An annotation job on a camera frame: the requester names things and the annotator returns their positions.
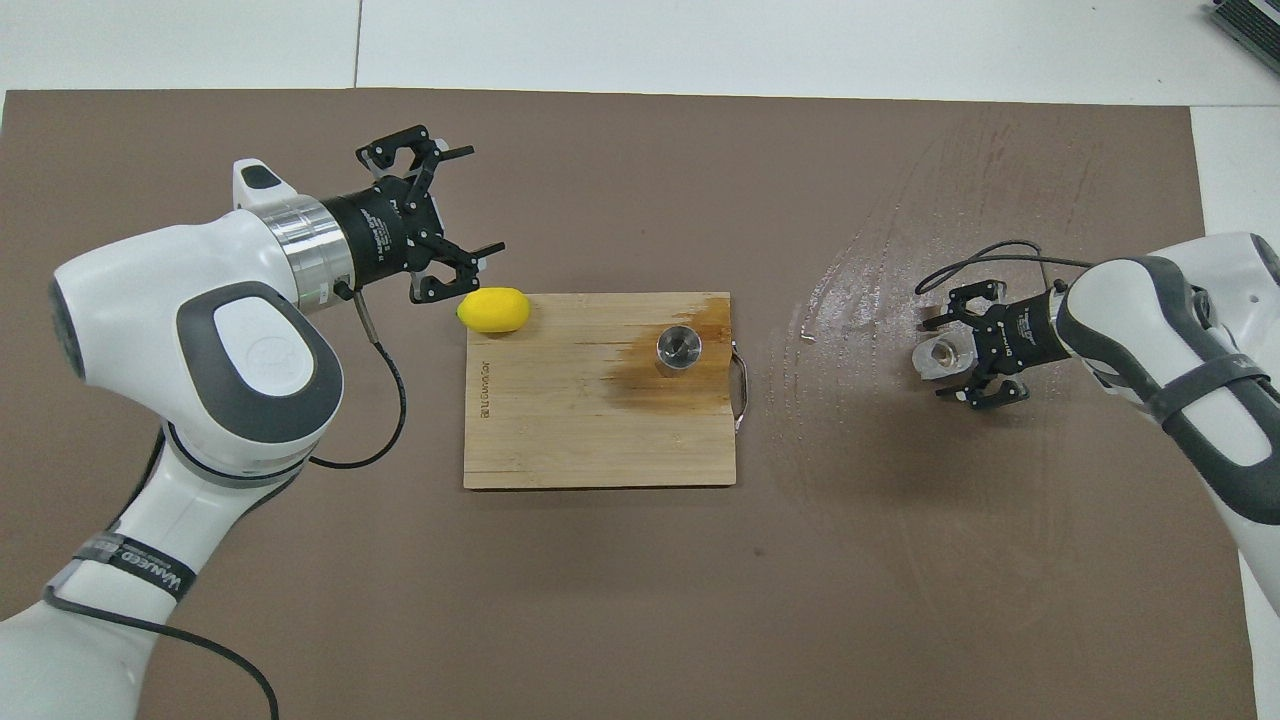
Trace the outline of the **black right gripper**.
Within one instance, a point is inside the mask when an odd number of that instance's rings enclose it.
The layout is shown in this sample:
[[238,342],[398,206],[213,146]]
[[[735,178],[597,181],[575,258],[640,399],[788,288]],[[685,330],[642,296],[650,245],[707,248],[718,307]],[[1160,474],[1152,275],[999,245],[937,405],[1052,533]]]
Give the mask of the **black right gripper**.
[[1069,359],[1059,338],[1052,310],[1061,293],[1044,291],[1034,297],[1004,304],[1007,283],[980,281],[951,290],[941,309],[927,310],[919,331],[937,331],[961,323],[986,333],[986,360],[964,372],[955,384],[934,392],[973,410],[1001,407],[1029,398],[1020,374],[1032,366]]

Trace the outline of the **brown table mat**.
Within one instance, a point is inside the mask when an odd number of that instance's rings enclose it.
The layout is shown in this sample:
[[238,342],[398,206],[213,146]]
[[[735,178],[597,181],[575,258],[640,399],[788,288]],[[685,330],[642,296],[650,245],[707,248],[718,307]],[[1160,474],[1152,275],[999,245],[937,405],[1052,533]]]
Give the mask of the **brown table mat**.
[[1254,720],[1235,544],[1190,465],[1078,363],[974,413],[909,356],[914,284],[1000,240],[1097,261],[1203,233],[1185,108],[456,91],[24,92],[0,124],[0,619],[128,497],[151,413],[88,388],[52,270],[230,208],[259,158],[317,196],[425,124],[431,191],[529,293],[719,291],[750,379],[718,489],[463,488],[466,333],[367,304],[410,395],[360,471],[246,518],[175,624],[284,720]]

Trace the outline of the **clear plastic cup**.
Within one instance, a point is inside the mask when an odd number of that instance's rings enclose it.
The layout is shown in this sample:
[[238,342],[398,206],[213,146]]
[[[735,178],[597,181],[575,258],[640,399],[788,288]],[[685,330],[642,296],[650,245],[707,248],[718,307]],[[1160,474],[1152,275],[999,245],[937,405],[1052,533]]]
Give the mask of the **clear plastic cup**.
[[951,329],[927,337],[911,351],[911,365],[923,380],[965,375],[977,365],[973,333]]

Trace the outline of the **metal double jigger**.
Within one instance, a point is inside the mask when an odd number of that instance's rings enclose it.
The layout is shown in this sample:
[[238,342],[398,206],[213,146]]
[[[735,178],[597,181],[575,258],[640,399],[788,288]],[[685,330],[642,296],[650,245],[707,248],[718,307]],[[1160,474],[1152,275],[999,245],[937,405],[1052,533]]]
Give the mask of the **metal double jigger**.
[[669,325],[655,340],[655,369],[663,377],[681,375],[699,363],[701,352],[701,337],[694,328]]

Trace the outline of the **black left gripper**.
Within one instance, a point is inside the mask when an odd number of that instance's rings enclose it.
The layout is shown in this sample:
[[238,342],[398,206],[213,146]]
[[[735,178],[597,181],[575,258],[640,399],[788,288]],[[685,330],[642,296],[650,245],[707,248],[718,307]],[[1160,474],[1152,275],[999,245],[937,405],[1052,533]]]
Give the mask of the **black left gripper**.
[[[397,174],[401,151],[412,158],[408,169]],[[440,302],[481,288],[486,260],[504,251],[504,242],[467,251],[440,233],[420,231],[416,236],[416,225],[406,215],[408,206],[428,199],[442,163],[471,154],[472,145],[452,149],[426,126],[411,126],[357,147],[357,161],[371,173],[372,186],[320,201],[346,237],[353,263],[352,290],[401,272],[410,272],[412,304]]]

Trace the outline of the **yellow lemon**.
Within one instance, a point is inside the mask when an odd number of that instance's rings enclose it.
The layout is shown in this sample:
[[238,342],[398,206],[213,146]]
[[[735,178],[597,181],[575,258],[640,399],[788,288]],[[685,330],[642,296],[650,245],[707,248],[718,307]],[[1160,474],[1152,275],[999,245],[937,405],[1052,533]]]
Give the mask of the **yellow lemon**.
[[504,334],[522,328],[531,316],[529,297],[512,287],[485,287],[467,293],[457,306],[457,319],[483,334]]

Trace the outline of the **wooden cutting board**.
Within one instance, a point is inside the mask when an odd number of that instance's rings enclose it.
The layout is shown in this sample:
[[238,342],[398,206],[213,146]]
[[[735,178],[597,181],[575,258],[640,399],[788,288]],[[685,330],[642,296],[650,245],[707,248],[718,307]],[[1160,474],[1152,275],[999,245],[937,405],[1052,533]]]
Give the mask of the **wooden cutting board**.
[[[731,487],[737,480],[727,292],[534,293],[518,331],[468,332],[467,489]],[[655,341],[703,342],[681,375]]]

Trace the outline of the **grey ribbed device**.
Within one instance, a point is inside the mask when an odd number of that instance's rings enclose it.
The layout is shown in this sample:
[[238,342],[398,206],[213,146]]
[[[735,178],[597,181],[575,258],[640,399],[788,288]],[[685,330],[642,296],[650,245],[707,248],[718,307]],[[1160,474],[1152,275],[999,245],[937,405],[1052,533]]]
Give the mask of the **grey ribbed device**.
[[1210,0],[1210,20],[1280,76],[1280,0]]

